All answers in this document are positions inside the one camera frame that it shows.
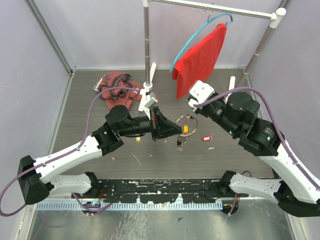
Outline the metal keyring with keys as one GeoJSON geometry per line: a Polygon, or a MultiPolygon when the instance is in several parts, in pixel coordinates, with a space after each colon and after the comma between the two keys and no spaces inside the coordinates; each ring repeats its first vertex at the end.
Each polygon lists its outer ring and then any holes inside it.
{"type": "Polygon", "coordinates": [[[176,140],[176,147],[180,151],[182,151],[183,145],[189,140],[189,137],[196,132],[199,125],[196,117],[191,114],[182,115],[176,120],[175,124],[178,125],[182,120],[185,120],[185,124],[182,127],[182,133],[178,135],[176,140]]]}

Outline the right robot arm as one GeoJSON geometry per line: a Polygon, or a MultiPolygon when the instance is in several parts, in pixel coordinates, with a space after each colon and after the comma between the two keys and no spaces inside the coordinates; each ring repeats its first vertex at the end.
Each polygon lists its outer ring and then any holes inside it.
{"type": "Polygon", "coordinates": [[[246,92],[232,93],[193,111],[212,119],[244,150],[259,157],[279,179],[258,179],[227,170],[219,180],[219,191],[225,197],[248,194],[277,203],[296,217],[320,215],[320,180],[298,160],[284,135],[275,125],[257,116],[260,104],[246,92]]]}

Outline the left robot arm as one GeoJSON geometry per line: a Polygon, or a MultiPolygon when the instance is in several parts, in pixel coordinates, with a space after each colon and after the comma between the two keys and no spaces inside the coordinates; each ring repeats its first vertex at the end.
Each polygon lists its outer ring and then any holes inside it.
{"type": "Polygon", "coordinates": [[[95,198],[100,193],[101,185],[93,172],[87,171],[80,175],[63,175],[63,172],[114,152],[124,145],[122,137],[151,134],[152,140],[156,141],[183,132],[157,106],[150,112],[151,117],[131,117],[125,106],[117,105],[105,116],[103,126],[81,142],[44,157],[23,157],[17,175],[25,204],[33,205],[49,196],[69,193],[95,198]]]}

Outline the red tag key right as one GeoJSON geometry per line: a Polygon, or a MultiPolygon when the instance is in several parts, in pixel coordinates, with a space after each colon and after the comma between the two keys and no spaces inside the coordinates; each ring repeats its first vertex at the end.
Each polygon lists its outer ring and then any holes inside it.
{"type": "Polygon", "coordinates": [[[211,134],[211,135],[208,135],[208,136],[203,136],[203,137],[201,138],[201,140],[202,140],[203,142],[208,142],[208,141],[211,141],[211,140],[213,139],[213,136],[214,136],[214,134],[211,134]]]}

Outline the red cloth on hanger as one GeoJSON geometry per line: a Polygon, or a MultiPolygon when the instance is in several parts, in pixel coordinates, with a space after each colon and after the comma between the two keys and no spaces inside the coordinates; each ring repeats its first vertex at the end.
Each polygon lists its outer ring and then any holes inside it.
{"type": "Polygon", "coordinates": [[[176,81],[177,99],[185,96],[197,80],[205,81],[212,75],[226,33],[227,26],[219,23],[211,33],[176,62],[171,78],[176,81]]]}

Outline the crumpled maroon shirt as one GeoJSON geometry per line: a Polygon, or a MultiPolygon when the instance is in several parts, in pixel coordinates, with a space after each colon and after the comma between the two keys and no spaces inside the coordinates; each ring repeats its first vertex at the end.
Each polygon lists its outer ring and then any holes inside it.
{"type": "Polygon", "coordinates": [[[140,94],[141,89],[142,86],[136,81],[133,81],[130,74],[121,71],[113,71],[105,74],[93,87],[93,90],[97,93],[105,91],[100,97],[105,101],[109,109],[117,105],[123,105],[129,109],[133,101],[140,101],[142,99],[142,95],[140,94]],[[138,89],[138,91],[124,88],[105,91],[106,89],[114,87],[133,88],[138,89]]]}

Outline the teal clothes hanger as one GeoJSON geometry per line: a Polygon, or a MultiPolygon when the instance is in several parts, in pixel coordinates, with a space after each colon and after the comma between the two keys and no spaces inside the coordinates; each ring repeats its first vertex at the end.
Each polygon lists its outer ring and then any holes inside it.
{"type": "Polygon", "coordinates": [[[193,35],[187,40],[187,42],[183,45],[183,47],[180,49],[180,51],[178,52],[178,54],[176,55],[176,57],[174,58],[169,72],[171,73],[174,70],[174,67],[177,63],[177,61],[181,58],[182,54],[184,53],[184,51],[186,50],[186,48],[188,47],[188,45],[192,42],[192,40],[206,27],[208,26],[211,22],[215,21],[216,19],[222,17],[222,16],[229,16],[230,21],[227,21],[225,23],[225,26],[228,26],[229,24],[231,24],[234,20],[233,20],[233,15],[230,13],[220,13],[218,15],[215,15],[213,17],[211,17],[213,10],[211,11],[211,13],[208,15],[206,22],[199,27],[194,33],[193,35]]]}

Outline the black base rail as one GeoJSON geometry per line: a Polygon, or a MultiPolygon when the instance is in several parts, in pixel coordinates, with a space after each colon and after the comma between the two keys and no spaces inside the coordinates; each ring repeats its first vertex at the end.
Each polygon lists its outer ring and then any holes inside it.
{"type": "Polygon", "coordinates": [[[215,203],[225,197],[214,179],[100,179],[105,203],[215,203]]]}

